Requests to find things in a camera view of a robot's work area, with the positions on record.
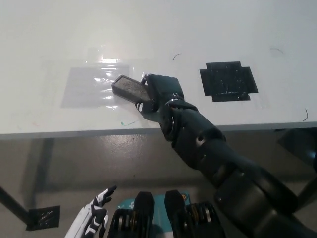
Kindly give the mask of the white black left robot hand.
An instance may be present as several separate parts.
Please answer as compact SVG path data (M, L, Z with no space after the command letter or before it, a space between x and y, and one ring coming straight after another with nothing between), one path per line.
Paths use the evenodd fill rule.
M65 238L93 238L97 231L99 231L98 237L102 238L109 219L108 211L103 206L111 201L111 196L116 189L116 185L107 188L90 203L82 207L67 231Z

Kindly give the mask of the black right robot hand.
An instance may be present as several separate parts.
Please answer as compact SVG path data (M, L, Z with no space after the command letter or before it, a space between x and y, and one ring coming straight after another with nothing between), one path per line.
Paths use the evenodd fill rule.
M157 74L147 74L141 80L149 99L135 103L141 114L154 113L170 100L184 100L184 94L177 78Z

